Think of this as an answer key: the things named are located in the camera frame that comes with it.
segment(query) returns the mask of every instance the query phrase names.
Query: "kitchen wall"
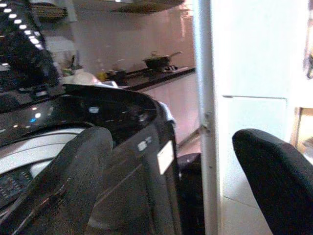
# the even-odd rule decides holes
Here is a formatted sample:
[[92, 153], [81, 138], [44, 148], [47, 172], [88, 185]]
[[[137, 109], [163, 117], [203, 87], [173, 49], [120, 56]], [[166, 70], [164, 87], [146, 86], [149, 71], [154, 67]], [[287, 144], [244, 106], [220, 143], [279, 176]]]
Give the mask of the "kitchen wall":
[[41, 33], [45, 37], [54, 37], [54, 36], [63, 36], [68, 40], [74, 40], [71, 26], [67, 23], [59, 23], [59, 24], [50, 24], [44, 23], [41, 27]]
[[192, 12], [182, 8], [141, 15], [76, 7], [78, 21], [70, 26], [81, 64], [91, 73], [114, 64], [135, 71], [146, 68], [142, 60], [153, 50], [165, 55], [181, 50], [172, 64], [193, 67]]

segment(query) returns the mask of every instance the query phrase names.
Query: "kitchen counter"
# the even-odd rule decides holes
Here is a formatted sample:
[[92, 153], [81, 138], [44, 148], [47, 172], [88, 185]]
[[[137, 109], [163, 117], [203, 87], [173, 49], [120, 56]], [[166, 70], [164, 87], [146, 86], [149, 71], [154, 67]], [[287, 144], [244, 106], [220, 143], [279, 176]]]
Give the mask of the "kitchen counter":
[[179, 79], [180, 76], [195, 72], [195, 68], [187, 68], [173, 73], [151, 73], [148, 70], [135, 71], [127, 74], [126, 79], [117, 82], [123, 89], [139, 91], [159, 83]]

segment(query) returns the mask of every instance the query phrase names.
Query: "range hood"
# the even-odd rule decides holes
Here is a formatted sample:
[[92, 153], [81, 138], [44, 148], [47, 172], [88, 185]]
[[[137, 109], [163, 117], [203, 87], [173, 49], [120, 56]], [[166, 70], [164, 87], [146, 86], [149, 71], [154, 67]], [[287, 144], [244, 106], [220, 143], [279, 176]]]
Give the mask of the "range hood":
[[115, 2], [124, 2], [126, 4], [118, 9], [112, 10], [113, 12], [127, 12], [138, 14], [153, 14], [155, 12], [170, 9], [178, 6], [184, 2], [184, 0], [115, 0]]

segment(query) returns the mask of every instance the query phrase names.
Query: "utensil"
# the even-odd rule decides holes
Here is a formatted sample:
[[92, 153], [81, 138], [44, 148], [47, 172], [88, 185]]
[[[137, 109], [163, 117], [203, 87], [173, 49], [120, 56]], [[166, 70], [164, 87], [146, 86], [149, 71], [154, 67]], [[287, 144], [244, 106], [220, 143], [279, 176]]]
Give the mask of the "utensil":
[[120, 81], [125, 79], [127, 73], [126, 70], [109, 70], [107, 76], [109, 80]]
[[70, 68], [71, 68], [72, 70], [75, 69], [75, 67], [74, 67], [74, 61], [75, 61], [75, 55], [72, 56], [72, 62], [71, 62], [71, 64], [70, 64]]
[[164, 56], [157, 55], [156, 51], [152, 51], [151, 57], [144, 59], [143, 61], [146, 63], [148, 68], [156, 70], [158, 68], [169, 65], [172, 57], [179, 55], [179, 54], [182, 54], [182, 51], [178, 51], [171, 55], [164, 55]]

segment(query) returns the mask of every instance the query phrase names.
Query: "white kitchen cabinet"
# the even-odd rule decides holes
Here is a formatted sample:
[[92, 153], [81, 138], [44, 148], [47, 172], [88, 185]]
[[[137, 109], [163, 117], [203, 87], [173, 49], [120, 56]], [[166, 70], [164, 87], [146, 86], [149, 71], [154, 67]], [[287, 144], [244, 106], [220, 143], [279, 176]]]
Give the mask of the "white kitchen cabinet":
[[165, 103], [176, 121], [176, 141], [182, 142], [199, 128], [199, 105], [195, 73], [152, 88], [143, 93]]

